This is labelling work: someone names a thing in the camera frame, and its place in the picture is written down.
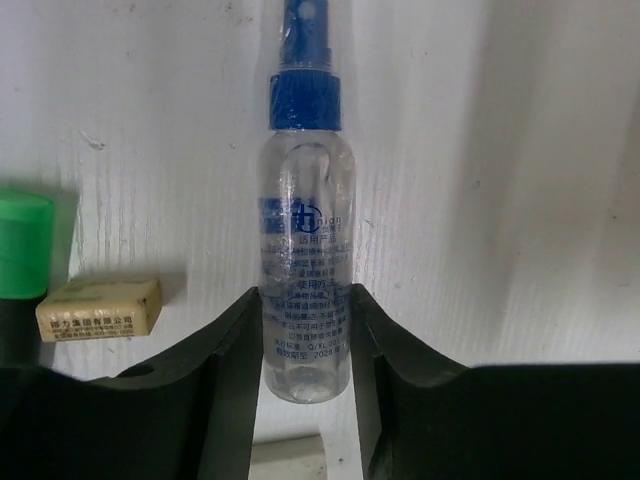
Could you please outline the small tan eraser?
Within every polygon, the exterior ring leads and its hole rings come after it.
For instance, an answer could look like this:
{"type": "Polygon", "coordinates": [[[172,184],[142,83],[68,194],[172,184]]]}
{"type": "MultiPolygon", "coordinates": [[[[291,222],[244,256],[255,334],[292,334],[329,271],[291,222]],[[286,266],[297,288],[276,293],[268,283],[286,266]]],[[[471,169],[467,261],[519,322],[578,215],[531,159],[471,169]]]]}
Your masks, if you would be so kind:
{"type": "Polygon", "coordinates": [[[36,308],[45,343],[141,337],[152,332],[163,307],[156,278],[73,280],[36,308]]]}

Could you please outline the clear glue bottle blue cap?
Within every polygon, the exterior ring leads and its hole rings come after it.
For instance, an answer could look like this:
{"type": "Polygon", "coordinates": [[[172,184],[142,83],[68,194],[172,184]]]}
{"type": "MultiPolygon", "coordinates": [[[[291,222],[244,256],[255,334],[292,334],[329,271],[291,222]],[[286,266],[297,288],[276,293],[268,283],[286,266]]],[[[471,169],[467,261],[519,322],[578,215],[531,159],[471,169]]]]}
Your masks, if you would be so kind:
{"type": "Polygon", "coordinates": [[[331,400],[350,378],[356,165],[341,135],[330,13],[327,1],[282,5],[258,160],[265,382],[297,404],[331,400]]]}

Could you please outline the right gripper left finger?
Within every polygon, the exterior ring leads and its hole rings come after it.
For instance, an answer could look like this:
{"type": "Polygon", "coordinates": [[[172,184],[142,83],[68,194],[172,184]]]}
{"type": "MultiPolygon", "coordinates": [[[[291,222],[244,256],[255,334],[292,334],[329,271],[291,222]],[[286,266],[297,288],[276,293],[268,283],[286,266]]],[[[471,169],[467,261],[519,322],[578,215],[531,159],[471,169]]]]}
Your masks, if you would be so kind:
{"type": "Polygon", "coordinates": [[[262,355],[261,303],[250,289],[211,324],[113,378],[5,366],[1,475],[244,479],[262,355]]]}

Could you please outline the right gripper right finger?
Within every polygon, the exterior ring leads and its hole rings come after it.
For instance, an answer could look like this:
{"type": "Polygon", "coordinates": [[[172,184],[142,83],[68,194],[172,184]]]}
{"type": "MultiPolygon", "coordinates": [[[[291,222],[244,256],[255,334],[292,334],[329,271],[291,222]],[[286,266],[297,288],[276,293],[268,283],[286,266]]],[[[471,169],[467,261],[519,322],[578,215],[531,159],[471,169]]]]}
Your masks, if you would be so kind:
{"type": "Polygon", "coordinates": [[[368,479],[635,479],[634,363],[467,367],[351,290],[351,358],[368,479]]]}

